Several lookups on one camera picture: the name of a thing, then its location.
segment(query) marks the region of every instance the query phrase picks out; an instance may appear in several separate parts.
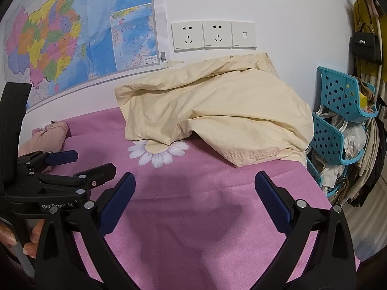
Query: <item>power outlet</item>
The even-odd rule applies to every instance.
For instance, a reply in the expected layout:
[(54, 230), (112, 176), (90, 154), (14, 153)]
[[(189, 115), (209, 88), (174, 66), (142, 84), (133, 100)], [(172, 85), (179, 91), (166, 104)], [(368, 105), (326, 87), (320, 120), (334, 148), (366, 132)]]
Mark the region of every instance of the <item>power outlet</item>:
[(203, 49), (202, 22), (173, 23), (172, 38), (175, 52)]
[(231, 48), (231, 22), (229, 21), (203, 21), (204, 48), (222, 49)]
[(255, 24), (247, 22), (231, 22), (234, 49), (256, 49), (257, 37)]

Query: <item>human hand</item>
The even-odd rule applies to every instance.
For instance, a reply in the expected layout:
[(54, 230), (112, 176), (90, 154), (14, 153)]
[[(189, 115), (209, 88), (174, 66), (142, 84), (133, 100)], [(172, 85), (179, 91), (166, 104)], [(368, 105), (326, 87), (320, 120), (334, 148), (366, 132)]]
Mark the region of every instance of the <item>human hand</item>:
[(7, 248), (11, 249), (16, 245), (16, 238), (12, 230), (0, 220), (0, 242)]
[[(24, 245), (23, 253), (29, 255), (32, 258), (36, 258), (37, 244), (39, 242), (40, 234), (42, 232), (44, 219), (40, 220), (36, 226), (32, 229), (31, 242)], [(16, 245), (16, 238), (12, 230), (2, 221), (0, 221), (0, 242), (12, 252), (12, 246)]]
[(40, 234), (42, 232), (44, 223), (45, 223), (45, 220), (42, 219), (32, 229), (32, 234), (30, 237), (31, 242), (26, 243), (23, 247), (23, 253), (25, 255), (29, 255), (32, 258), (36, 258), (37, 244), (39, 242)]

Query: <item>plastic bag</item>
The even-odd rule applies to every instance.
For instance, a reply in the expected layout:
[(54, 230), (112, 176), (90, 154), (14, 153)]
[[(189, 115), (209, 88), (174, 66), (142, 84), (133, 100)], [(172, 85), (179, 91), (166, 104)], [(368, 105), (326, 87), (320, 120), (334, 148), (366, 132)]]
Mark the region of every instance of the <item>plastic bag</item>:
[[(335, 115), (332, 118), (332, 125), (336, 128), (341, 128), (344, 124), (344, 118)], [(364, 148), (367, 142), (367, 136), (362, 124), (348, 122), (344, 132), (344, 158), (356, 158), (359, 152)]]
[[(322, 165), (315, 164), (315, 160), (322, 163)], [(317, 152), (313, 153), (312, 163), (316, 167), (317, 171), (320, 172), (323, 191), (323, 187), (333, 189), (336, 185), (337, 178), (342, 175), (345, 169), (345, 166), (343, 165), (329, 165)]]

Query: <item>flower pattern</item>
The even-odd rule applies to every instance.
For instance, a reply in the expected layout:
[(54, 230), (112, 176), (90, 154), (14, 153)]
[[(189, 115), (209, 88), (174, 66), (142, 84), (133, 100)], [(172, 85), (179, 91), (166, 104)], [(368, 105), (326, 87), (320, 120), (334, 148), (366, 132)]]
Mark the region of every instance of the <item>flower pattern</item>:
[(133, 144), (134, 146), (128, 148), (131, 152), (129, 158), (140, 157), (140, 166), (152, 162), (155, 168), (161, 168), (164, 164), (170, 165), (173, 162), (172, 156), (184, 156), (185, 150), (188, 149), (188, 144), (183, 141), (177, 141), (168, 146), (151, 139), (143, 139), (133, 141)]

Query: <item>cream comforter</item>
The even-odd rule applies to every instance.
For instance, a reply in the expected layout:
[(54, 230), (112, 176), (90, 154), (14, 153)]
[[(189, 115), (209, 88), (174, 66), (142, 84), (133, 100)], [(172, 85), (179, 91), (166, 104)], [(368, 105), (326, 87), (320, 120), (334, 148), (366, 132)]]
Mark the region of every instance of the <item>cream comforter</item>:
[(278, 78), (265, 53), (154, 72), (115, 94), (126, 139), (170, 145), (195, 131), (237, 167), (273, 159), (306, 165), (310, 107)]

